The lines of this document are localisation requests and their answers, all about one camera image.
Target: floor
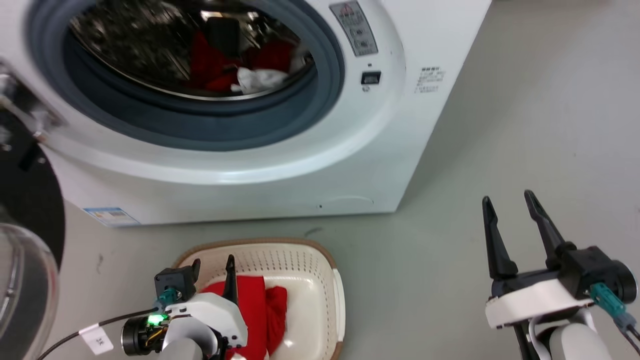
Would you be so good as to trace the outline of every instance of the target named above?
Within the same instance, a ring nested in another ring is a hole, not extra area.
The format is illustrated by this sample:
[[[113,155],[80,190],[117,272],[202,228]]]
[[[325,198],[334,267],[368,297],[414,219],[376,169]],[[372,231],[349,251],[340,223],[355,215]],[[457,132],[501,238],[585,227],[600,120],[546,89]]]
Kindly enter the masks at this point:
[[[481,199],[492,197],[521,271],[544,266],[522,196],[530,188],[567,240],[599,245],[640,274],[638,15],[635,0],[496,1],[393,215],[109,229],[68,205],[51,340],[148,307],[153,275],[194,245],[293,236],[338,263],[342,359],[519,358],[513,331],[484,317]],[[594,312],[613,358],[637,358]],[[640,318],[640,307],[630,312]],[[119,330],[106,327],[116,349],[102,359],[125,359]],[[49,360],[90,357],[74,340]]]

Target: white front-loading washing machine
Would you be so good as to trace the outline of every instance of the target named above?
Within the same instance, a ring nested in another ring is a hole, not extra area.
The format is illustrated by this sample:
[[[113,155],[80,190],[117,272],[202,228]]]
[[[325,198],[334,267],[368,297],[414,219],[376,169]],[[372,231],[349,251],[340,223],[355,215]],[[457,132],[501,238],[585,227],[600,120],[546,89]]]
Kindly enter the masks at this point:
[[[2,0],[0,61],[58,119],[39,138],[64,197],[106,225],[390,213],[489,4]],[[237,59],[285,39],[291,68],[195,84],[195,33]]]

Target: white plastic basket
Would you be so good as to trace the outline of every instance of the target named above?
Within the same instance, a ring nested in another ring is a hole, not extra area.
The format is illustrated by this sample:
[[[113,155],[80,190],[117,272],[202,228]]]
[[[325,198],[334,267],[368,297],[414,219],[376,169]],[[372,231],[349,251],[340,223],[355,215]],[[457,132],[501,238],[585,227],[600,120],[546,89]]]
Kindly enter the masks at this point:
[[[225,280],[227,257],[238,275],[263,276],[267,288],[287,289],[287,329],[271,360],[337,360],[344,338],[342,279],[331,254],[320,244],[293,238],[233,240],[197,246],[173,267],[199,258],[198,291]]]

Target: green led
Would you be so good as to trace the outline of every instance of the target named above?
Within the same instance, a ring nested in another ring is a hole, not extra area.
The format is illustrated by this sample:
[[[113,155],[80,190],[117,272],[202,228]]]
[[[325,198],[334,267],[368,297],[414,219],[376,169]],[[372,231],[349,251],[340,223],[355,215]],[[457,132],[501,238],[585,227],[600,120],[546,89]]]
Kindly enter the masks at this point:
[[[160,314],[160,315],[149,315],[149,318],[147,318],[147,323],[153,325],[153,326],[158,326],[158,324],[160,324],[161,322],[164,321],[164,319],[166,319],[167,316],[164,314]]]

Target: white cloth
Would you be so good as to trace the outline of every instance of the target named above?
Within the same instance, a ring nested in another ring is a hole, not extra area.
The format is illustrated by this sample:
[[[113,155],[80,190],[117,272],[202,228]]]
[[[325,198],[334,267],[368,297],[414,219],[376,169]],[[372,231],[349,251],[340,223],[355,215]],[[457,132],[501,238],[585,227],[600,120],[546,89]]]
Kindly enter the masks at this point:
[[[231,85],[231,91],[242,91],[243,94],[254,94],[281,84],[289,76],[286,72],[259,69],[238,68],[238,83]]]

